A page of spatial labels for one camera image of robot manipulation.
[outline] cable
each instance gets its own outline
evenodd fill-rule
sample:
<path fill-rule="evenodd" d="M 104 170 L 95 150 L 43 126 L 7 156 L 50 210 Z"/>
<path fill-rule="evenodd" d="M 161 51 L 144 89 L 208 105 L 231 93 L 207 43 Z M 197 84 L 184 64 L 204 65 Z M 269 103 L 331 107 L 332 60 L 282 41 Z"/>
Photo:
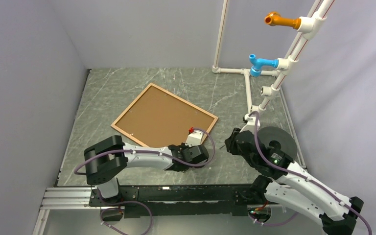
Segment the cable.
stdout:
<path fill-rule="evenodd" d="M 254 209 L 254 210 L 255 210 L 255 211 L 260 211 L 260 210 L 264 209 L 264 208 L 267 206 L 267 204 L 269 204 L 269 201 L 266 200 L 266 202 L 263 204 L 262 207 L 257 207 L 257 208 Z"/>
<path fill-rule="evenodd" d="M 99 199 L 105 203 L 106 205 L 109 205 L 109 206 L 120 206 L 120 205 L 124 205 L 124 204 L 129 204 L 129 203 L 134 203 L 134 204 L 138 204 L 138 205 L 141 205 L 143 207 L 145 207 L 145 209 L 148 211 L 149 213 L 149 218 L 150 218 L 150 222 L 149 222 L 149 227 L 145 230 L 145 232 L 143 232 L 141 235 L 145 235 L 149 232 L 149 230 L 152 228 L 152 225 L 153 225 L 153 216 L 152 216 L 152 211 L 149 209 L 149 207 L 145 204 L 143 204 L 142 202 L 138 202 L 138 201 L 124 201 L 124 202 L 118 202 L 118 203 L 108 203 L 104 200 L 104 198 L 101 196 L 101 193 L 100 193 L 100 190 L 98 190 L 97 192 L 98 194 L 98 197 Z M 106 212 L 106 211 L 113 211 L 113 210 L 119 210 L 120 211 L 120 208 L 107 208 L 107 209 L 104 209 L 102 210 L 102 212 L 100 213 L 100 221 L 101 221 L 101 225 L 105 225 L 107 227 L 109 227 L 109 229 L 113 229 L 114 231 L 122 234 L 122 235 L 128 235 L 122 231 L 120 231 L 119 229 L 117 229 L 116 227 L 110 225 L 110 224 L 107 224 L 106 222 L 104 222 L 103 220 L 103 214 Z"/>
<path fill-rule="evenodd" d="M 252 218 L 252 216 L 249 214 L 249 218 L 251 220 L 253 220 L 254 223 L 258 223 L 258 224 L 261 224 L 262 226 L 266 226 L 266 227 L 277 227 L 277 226 L 282 226 L 282 225 L 285 225 L 287 223 L 289 223 L 292 219 L 294 219 L 299 213 L 294 213 L 290 218 L 288 218 L 287 220 L 285 220 L 284 222 L 282 223 L 277 223 L 277 224 L 265 224 L 265 223 L 262 223 L 262 222 L 259 222 L 255 219 Z"/>
<path fill-rule="evenodd" d="M 246 200 L 253 200 L 253 198 L 250 198 L 250 197 L 246 197 L 246 196 L 244 196 L 243 194 L 241 194 L 241 192 L 237 192 L 239 195 L 240 195 L 240 197 L 241 198 L 243 198 L 243 199 L 246 199 Z"/>
<path fill-rule="evenodd" d="M 83 166 L 87 165 L 88 163 L 90 163 L 91 161 L 94 161 L 95 159 L 97 158 L 101 158 L 101 157 L 104 157 L 106 155 L 109 155 L 109 154 L 116 154 L 116 153 L 151 153 L 151 154 L 157 154 L 157 155 L 162 155 L 162 156 L 166 156 L 166 157 L 169 157 L 179 163 L 182 163 L 184 165 L 187 165 L 187 166 L 192 166 L 192 167 L 198 167 L 198 166 L 205 166 L 205 165 L 208 165 L 209 163 L 211 163 L 211 161 L 213 160 L 214 156 L 215 156 L 215 152 L 216 152 L 216 149 L 215 149 L 215 143 L 214 143 L 214 140 L 212 139 L 211 135 L 206 132 L 205 130 L 202 130 L 200 128 L 194 128 L 194 130 L 198 130 L 198 131 L 201 131 L 203 132 L 204 134 L 206 134 L 208 136 L 208 138 L 210 138 L 210 141 L 211 141 L 211 145 L 212 145 L 212 155 L 210 158 L 208 158 L 207 161 L 205 161 L 204 163 L 198 163 L 198 164 L 191 164 L 191 163 L 187 163 L 187 162 L 184 162 L 182 161 L 181 159 L 178 159 L 172 155 L 169 155 L 167 153 L 161 153 L 159 151 L 154 151 L 154 150 L 132 150 L 132 149 L 118 149 L 118 150 L 111 150 L 111 151 L 107 151 L 107 152 L 103 152 L 103 153 L 99 153 L 97 154 L 96 156 L 93 156 L 89 159 L 87 159 L 86 161 L 84 161 L 83 163 L 79 164 L 75 169 L 74 169 L 74 174 L 76 175 L 86 175 L 86 173 L 82 173 L 82 172 L 78 172 Z"/>
<path fill-rule="evenodd" d="M 277 166 L 273 163 L 271 163 L 266 157 L 265 155 L 263 154 L 262 150 L 260 149 L 260 146 L 259 146 L 259 141 L 258 141 L 258 138 L 257 138 L 257 133 L 258 133 L 258 129 L 259 129 L 259 126 L 258 126 L 258 122 L 259 122 L 259 113 L 257 111 L 253 111 L 249 114 L 249 116 L 251 115 L 256 115 L 256 122 L 255 122 L 255 134 L 254 134 L 254 141 L 255 141 L 255 144 L 256 144 L 256 148 L 257 148 L 257 151 L 258 153 L 260 154 L 261 158 L 271 167 L 273 167 L 274 169 L 277 169 L 277 170 L 281 170 L 281 171 L 284 171 L 284 172 L 287 172 L 287 173 L 290 173 L 290 174 L 293 174 L 293 175 L 296 175 L 296 176 L 299 176 L 303 179 L 305 179 L 306 181 L 309 181 L 311 183 L 313 183 L 314 185 L 318 186 L 319 188 L 321 188 L 324 192 L 326 192 L 327 194 L 329 194 L 332 198 L 335 199 L 335 201 L 337 202 L 341 202 L 341 200 L 335 196 L 335 194 L 333 194 L 332 192 L 330 192 L 326 187 L 324 187 L 322 184 L 312 180 L 312 179 L 308 179 L 308 177 L 298 173 L 298 172 L 295 172 L 295 171 L 292 171 L 292 170 L 288 170 L 288 169 L 285 169 L 285 168 L 282 168 L 280 166 Z M 367 230 L 368 230 L 368 234 L 369 235 L 372 235 L 373 234 L 373 230 L 371 229 L 371 226 L 370 224 L 367 222 L 367 220 L 362 216 L 360 215 L 360 213 L 358 213 L 356 210 L 354 210 L 353 208 L 351 208 L 351 206 L 347 205 L 346 203 L 344 204 L 344 207 L 346 207 L 347 209 L 349 209 L 352 213 L 354 213 L 356 216 L 358 216 L 362 222 L 364 222 L 365 226 L 367 227 Z"/>

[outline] white bracket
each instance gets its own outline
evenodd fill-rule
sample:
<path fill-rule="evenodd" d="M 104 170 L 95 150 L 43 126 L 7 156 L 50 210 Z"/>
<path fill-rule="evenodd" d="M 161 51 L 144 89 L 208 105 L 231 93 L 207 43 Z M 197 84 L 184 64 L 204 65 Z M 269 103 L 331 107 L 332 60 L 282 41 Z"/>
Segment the white bracket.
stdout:
<path fill-rule="evenodd" d="M 185 141 L 185 144 L 188 145 L 189 147 L 200 145 L 203 136 L 204 135 L 201 131 L 194 130 L 194 132 L 188 135 L 187 140 Z"/>

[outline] red object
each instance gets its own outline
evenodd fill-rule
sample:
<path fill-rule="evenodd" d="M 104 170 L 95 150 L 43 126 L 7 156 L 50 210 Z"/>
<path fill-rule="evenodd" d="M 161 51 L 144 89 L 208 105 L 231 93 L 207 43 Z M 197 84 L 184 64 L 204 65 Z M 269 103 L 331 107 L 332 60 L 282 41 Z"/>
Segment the red object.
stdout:
<path fill-rule="evenodd" d="M 255 210 L 260 211 L 260 210 L 264 209 L 267 206 L 267 204 L 269 204 L 269 201 L 266 201 L 262 207 L 257 207 Z"/>

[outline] blue faucet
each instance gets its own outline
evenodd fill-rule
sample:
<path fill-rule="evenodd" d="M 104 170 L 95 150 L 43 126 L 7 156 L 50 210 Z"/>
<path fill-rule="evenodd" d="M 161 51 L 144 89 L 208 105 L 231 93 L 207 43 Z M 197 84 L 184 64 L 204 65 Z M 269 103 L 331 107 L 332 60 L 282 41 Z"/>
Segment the blue faucet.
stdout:
<path fill-rule="evenodd" d="M 249 56 L 250 62 L 253 64 L 252 68 L 250 69 L 250 75 L 253 77 L 258 77 L 261 74 L 261 67 L 263 66 L 272 66 L 277 68 L 279 65 L 279 60 L 266 60 L 262 58 L 256 59 L 256 55 L 251 54 Z"/>

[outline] cork board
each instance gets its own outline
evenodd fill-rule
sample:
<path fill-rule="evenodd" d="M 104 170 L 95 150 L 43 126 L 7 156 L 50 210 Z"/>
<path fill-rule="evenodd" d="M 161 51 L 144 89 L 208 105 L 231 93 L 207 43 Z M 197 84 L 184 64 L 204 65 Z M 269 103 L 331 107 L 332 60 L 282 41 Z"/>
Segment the cork board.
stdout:
<path fill-rule="evenodd" d="M 217 120 L 217 116 L 151 83 L 111 127 L 142 146 L 164 147 L 185 142 L 191 127 L 210 132 Z"/>

